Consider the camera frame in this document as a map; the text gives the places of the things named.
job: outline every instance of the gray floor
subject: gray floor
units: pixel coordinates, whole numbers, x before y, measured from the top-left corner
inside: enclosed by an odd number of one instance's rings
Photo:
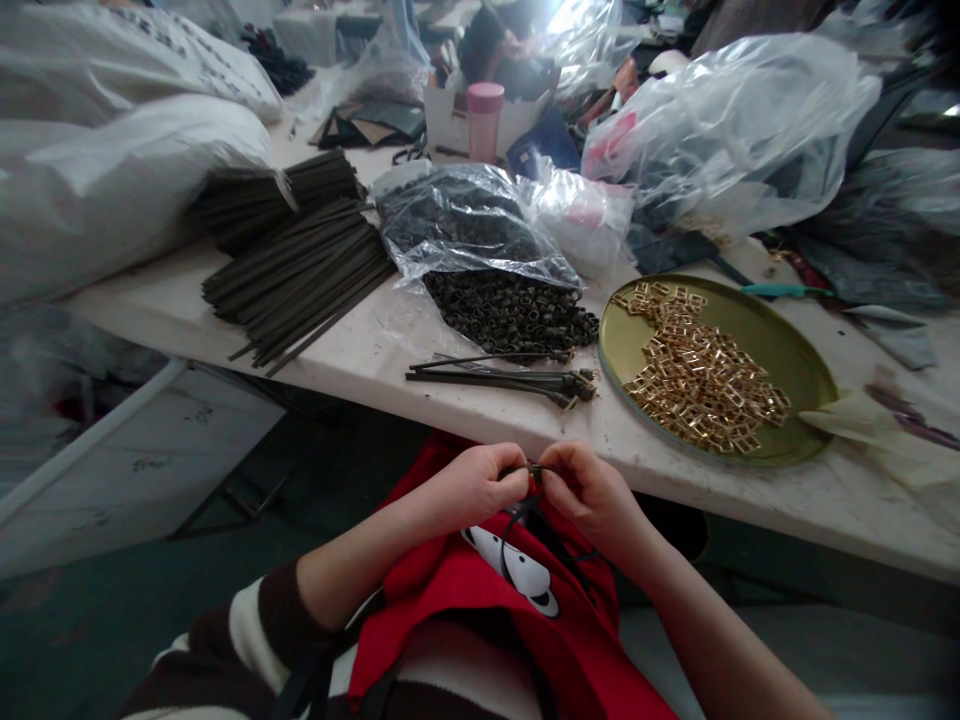
[[[111,717],[153,657],[245,584],[371,513],[430,433],[349,403],[320,425],[288,415],[240,471],[269,485],[301,462],[256,526],[152,542],[0,583],[0,698],[10,718]],[[211,510],[216,520],[220,509]],[[947,632],[955,590],[711,516],[704,573],[741,604],[809,593],[897,623]],[[766,586],[731,576],[754,577]],[[636,594],[624,597],[642,604]]]

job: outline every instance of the gold tray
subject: gold tray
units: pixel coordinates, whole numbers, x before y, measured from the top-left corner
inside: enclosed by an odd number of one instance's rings
[[[712,280],[672,273],[642,279],[660,281],[671,289],[683,285],[707,298],[701,322],[719,327],[732,336],[737,346],[770,374],[767,380],[786,393],[791,407],[783,427],[761,425],[756,437],[763,447],[749,455],[702,450],[684,442],[641,410],[621,387],[647,364],[643,347],[653,337],[653,328],[642,317],[631,317],[626,310],[607,302],[600,320],[600,360],[607,374],[614,378],[620,396],[633,410],[693,451],[740,465],[796,465],[816,456],[830,444],[832,435],[803,422],[797,413],[816,410],[837,400],[837,386],[819,353],[793,325],[765,302]],[[617,292],[627,291],[636,283],[633,280]]]

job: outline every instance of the black bundle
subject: black bundle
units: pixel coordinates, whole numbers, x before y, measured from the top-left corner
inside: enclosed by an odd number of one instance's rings
[[[511,372],[499,370],[484,365],[477,365],[477,360],[513,359],[518,362],[533,362],[536,360],[558,360],[569,363],[572,352],[559,353],[513,353],[513,357],[505,355],[484,355],[475,358],[448,358],[420,365],[411,365],[406,375],[407,380],[414,382],[439,382],[454,385],[480,385],[496,387],[503,390],[518,390],[520,392],[542,395],[564,412],[575,407],[579,402],[590,402],[597,396],[597,388],[593,381],[597,374],[593,370],[580,369],[568,372]],[[454,365],[457,370],[438,370],[443,365]]]
[[[493,355],[589,345],[600,327],[579,292],[515,273],[428,273],[423,282],[444,322]]]
[[[265,235],[289,230],[331,200],[366,198],[343,150],[324,153],[284,172],[290,183],[286,194],[281,190],[282,178],[273,174],[214,178],[189,214],[217,240],[219,250],[237,257]],[[288,197],[296,207],[291,207]]]
[[[356,201],[300,216],[203,284],[216,315],[243,325],[253,367],[272,377],[360,303],[395,267]]]
[[[273,30],[260,30],[247,23],[240,39],[247,44],[250,54],[259,61],[270,76],[270,82],[283,97],[296,93],[317,74],[307,67],[302,58],[284,54]]]

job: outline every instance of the white sack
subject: white sack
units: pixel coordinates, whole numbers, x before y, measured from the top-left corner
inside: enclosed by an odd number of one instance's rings
[[[191,236],[183,210],[207,174],[266,169],[270,141],[242,105],[147,103],[102,128],[0,121],[0,306],[51,298]]]
[[[99,127],[151,100],[199,93],[280,119],[252,55],[148,8],[30,5],[0,23],[0,117]]]

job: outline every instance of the hand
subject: hand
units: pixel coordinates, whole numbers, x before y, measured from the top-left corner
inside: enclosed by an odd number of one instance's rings
[[[579,440],[551,445],[540,465],[550,504],[604,557],[625,569],[649,522],[623,476]]]
[[[497,482],[503,470],[519,468]],[[528,490],[527,458],[515,443],[477,445],[407,495],[430,535],[437,537],[479,525],[523,500]]]

